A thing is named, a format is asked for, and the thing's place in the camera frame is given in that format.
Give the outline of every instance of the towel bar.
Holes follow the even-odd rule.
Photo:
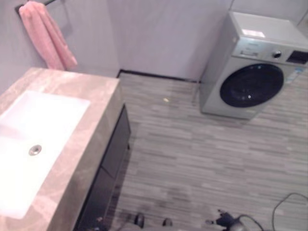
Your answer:
[[[49,0],[49,1],[44,2],[43,4],[44,4],[45,6],[47,6],[48,4],[50,4],[50,3],[54,2],[54,1],[56,1],[56,0]],[[17,13],[18,15],[19,15],[19,8],[22,7],[22,6],[23,6],[23,4],[20,4],[20,5],[18,5],[18,6],[15,7],[15,11],[16,11],[16,13]]]

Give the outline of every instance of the black cable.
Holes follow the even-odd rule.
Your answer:
[[[242,214],[242,215],[240,215],[240,216],[238,217],[238,219],[240,219],[240,218],[249,218],[249,219],[251,219],[256,225],[259,226],[259,228],[261,229],[261,231],[264,231],[264,229],[263,229],[263,227],[260,225],[260,223],[257,222],[253,217],[251,217],[251,216],[249,216],[249,215],[246,215],[246,214]]]
[[[272,225],[273,231],[276,231],[276,229],[275,229],[275,223],[274,223],[274,221],[275,221],[275,212],[276,212],[276,209],[277,209],[286,199],[288,199],[288,198],[289,198],[290,196],[292,196],[292,195],[298,195],[298,196],[304,197],[306,200],[308,200],[308,197],[306,197],[306,196],[304,196],[304,195],[302,195],[302,194],[300,194],[300,193],[292,192],[292,193],[286,195],[286,197],[283,198],[281,201],[279,201],[279,203],[278,203],[278,204],[275,206],[275,208],[273,209],[273,213],[272,213],[272,215],[271,215],[271,225]]]

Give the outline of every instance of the washing machine door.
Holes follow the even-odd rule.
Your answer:
[[[271,64],[246,66],[221,85],[222,100],[233,107],[252,107],[274,97],[283,86],[283,72]]]

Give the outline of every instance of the white sink basin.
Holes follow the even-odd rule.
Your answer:
[[[24,217],[89,104],[26,91],[0,116],[0,216]]]

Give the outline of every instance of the front-load washing machine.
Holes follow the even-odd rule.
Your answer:
[[[201,78],[200,110],[251,119],[307,61],[308,40],[289,20],[229,12]]]

